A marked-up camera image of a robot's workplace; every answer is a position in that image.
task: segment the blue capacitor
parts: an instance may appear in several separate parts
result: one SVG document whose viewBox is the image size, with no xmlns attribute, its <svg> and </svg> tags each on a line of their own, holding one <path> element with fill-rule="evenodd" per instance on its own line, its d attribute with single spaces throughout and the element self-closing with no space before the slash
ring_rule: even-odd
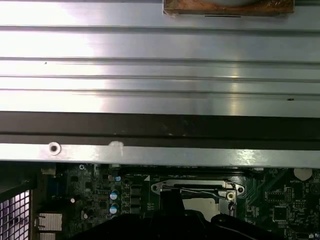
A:
<svg viewBox="0 0 320 240">
<path fill-rule="evenodd" d="M 118 198 L 118 194 L 119 192 L 117 190 L 113 190 L 111 193 L 110 193 L 110 199 L 111 200 L 116 200 Z"/>
</svg>

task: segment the metal chassis panel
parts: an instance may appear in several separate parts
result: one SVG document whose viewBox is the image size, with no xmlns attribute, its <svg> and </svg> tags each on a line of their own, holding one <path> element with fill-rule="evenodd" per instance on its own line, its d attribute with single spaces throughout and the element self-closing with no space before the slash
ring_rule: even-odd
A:
<svg viewBox="0 0 320 240">
<path fill-rule="evenodd" d="M 315 118 L 1 112 L 0 120 L 0 160 L 320 168 Z"/>
<path fill-rule="evenodd" d="M 0 1 L 0 111 L 320 117 L 319 5 L 220 18 L 122 2 Z"/>
</svg>

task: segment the capacitor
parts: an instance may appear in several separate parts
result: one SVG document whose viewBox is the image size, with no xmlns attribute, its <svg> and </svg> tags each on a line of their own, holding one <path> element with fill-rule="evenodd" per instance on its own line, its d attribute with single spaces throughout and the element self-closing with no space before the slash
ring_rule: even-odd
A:
<svg viewBox="0 0 320 240">
<path fill-rule="evenodd" d="M 70 202 L 71 202 L 72 204 L 75 204 L 75 203 L 78 202 L 80 199 L 81 199 L 81 196 L 80 196 L 80 195 L 75 195 L 74 197 L 71 197 L 71 198 L 70 198 Z"/>
<path fill-rule="evenodd" d="M 116 200 L 118 198 L 118 195 L 119 195 L 119 192 L 117 190 L 113 190 L 111 193 L 110 193 L 110 199 L 111 200 Z"/>
<path fill-rule="evenodd" d="M 84 211 L 84 214 L 83 214 L 83 218 L 84 219 L 88 219 L 88 218 L 90 218 L 90 217 L 92 217 L 93 215 L 94 215 L 94 210 L 93 209 L 88 209 L 88 210 L 85 210 Z"/>
<path fill-rule="evenodd" d="M 116 214 L 118 211 L 118 207 L 119 207 L 118 204 L 116 203 L 112 204 L 111 207 L 109 208 L 109 212 L 111 214 Z"/>
</svg>

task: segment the microchip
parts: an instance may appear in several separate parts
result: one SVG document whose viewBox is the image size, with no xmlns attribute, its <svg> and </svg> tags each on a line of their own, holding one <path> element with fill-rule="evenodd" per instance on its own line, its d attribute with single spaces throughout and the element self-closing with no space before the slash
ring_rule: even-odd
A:
<svg viewBox="0 0 320 240">
<path fill-rule="evenodd" d="M 132 197 L 130 204 L 134 206 L 139 206 L 141 204 L 140 197 Z"/>
<path fill-rule="evenodd" d="M 100 201 L 99 202 L 99 207 L 102 209 L 106 209 L 107 208 L 107 202 L 106 201 Z"/>
<path fill-rule="evenodd" d="M 286 198 L 283 192 L 268 192 L 267 200 L 268 202 L 284 202 Z"/>
<path fill-rule="evenodd" d="M 92 182 L 87 181 L 87 182 L 85 183 L 85 188 L 86 188 L 86 189 L 92 189 Z"/>
<path fill-rule="evenodd" d="M 309 233 L 296 232 L 295 233 L 295 239 L 297 239 L 297 240 L 308 240 L 309 239 Z"/>
<path fill-rule="evenodd" d="M 71 182 L 78 182 L 79 181 L 79 178 L 77 176 L 72 176 L 71 177 Z"/>
<path fill-rule="evenodd" d="M 273 221 L 281 222 L 287 220 L 287 207 L 286 206 L 275 206 L 273 207 Z"/>
<path fill-rule="evenodd" d="M 140 214 L 140 207 L 137 207 L 137 206 L 131 207 L 130 208 L 130 213 L 131 214 Z"/>
<path fill-rule="evenodd" d="M 140 188 L 131 188 L 130 193 L 132 196 L 140 196 L 141 195 L 141 189 Z"/>
</svg>

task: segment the reflective metal surface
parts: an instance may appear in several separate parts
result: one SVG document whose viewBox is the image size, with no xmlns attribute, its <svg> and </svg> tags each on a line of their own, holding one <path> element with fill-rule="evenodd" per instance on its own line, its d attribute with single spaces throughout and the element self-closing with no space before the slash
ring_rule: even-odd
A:
<svg viewBox="0 0 320 240">
<path fill-rule="evenodd" d="M 204 149 L 109 145 L 0 144 L 0 160 L 163 166 L 320 168 L 320 151 Z"/>
<path fill-rule="evenodd" d="M 170 17 L 159 0 L 0 1 L 0 111 L 320 117 L 319 10 Z"/>
</svg>

